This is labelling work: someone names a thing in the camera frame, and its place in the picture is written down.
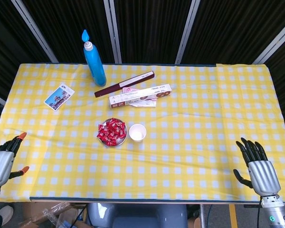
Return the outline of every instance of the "spray bottle nozzle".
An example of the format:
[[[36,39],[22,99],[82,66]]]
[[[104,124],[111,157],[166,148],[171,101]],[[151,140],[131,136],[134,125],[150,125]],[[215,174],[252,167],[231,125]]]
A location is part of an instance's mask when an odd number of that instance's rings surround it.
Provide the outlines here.
[[[86,30],[84,30],[84,32],[82,33],[81,39],[82,39],[83,42],[88,42],[89,41],[90,37],[89,37],[89,35],[88,35]]]

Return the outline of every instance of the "tablecloth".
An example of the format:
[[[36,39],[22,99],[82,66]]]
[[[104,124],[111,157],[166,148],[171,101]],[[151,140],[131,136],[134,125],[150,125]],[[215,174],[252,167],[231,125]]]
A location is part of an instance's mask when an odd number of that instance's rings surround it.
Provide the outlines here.
[[[1,201],[258,201],[232,172],[249,178],[235,144],[240,137],[264,146],[285,201],[285,124],[265,65],[104,70],[106,86],[153,70],[154,79],[133,87],[170,84],[172,94],[159,98],[156,108],[111,109],[109,95],[95,98],[100,88],[87,65],[21,64],[1,115],[0,144],[26,131],[12,170],[30,169],[2,187]],[[55,112],[43,102],[61,83],[75,93]],[[111,117],[128,128],[145,125],[146,138],[105,147],[97,126]]]

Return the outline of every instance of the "metal bowl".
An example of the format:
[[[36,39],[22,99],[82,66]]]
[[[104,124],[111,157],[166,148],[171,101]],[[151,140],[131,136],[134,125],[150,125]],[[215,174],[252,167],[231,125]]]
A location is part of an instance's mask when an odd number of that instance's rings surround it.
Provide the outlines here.
[[[108,122],[108,121],[110,121],[110,120],[112,120],[112,118],[105,120],[101,125],[106,125],[106,122]],[[126,125],[125,123],[124,123],[124,128],[125,128],[125,137],[122,138],[122,139],[117,139],[117,140],[116,140],[116,142],[117,142],[117,145],[116,145],[116,146],[121,145],[121,144],[125,141],[125,139],[126,139],[126,137],[127,137],[127,135],[128,135],[128,129],[127,129],[127,125]],[[99,141],[101,141],[101,143],[102,143],[103,145],[108,146],[108,145],[105,144],[105,142],[103,142],[100,138],[98,138],[98,139],[99,139]]]

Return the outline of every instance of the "robotic hand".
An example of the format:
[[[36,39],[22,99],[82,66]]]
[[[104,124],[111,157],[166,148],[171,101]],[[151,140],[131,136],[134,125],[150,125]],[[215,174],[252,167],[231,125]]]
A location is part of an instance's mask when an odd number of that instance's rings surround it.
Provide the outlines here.
[[[242,151],[251,181],[243,179],[236,169],[233,172],[240,183],[261,196],[261,205],[266,212],[270,227],[285,228],[285,206],[278,195],[281,186],[276,171],[258,142],[253,143],[244,138],[241,140],[244,145],[238,141],[236,143]]]
[[[20,171],[11,172],[17,151],[25,136],[26,133],[22,133],[21,135],[16,136],[14,139],[0,145],[0,189],[1,186],[8,181],[8,179],[22,176],[29,169],[29,167],[26,166]]]

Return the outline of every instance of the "yellow floor stripe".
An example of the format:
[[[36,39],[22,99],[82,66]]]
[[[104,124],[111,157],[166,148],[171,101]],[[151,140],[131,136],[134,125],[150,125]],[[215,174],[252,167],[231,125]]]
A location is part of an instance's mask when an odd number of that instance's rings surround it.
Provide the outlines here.
[[[231,228],[238,228],[236,207],[234,204],[229,204]]]

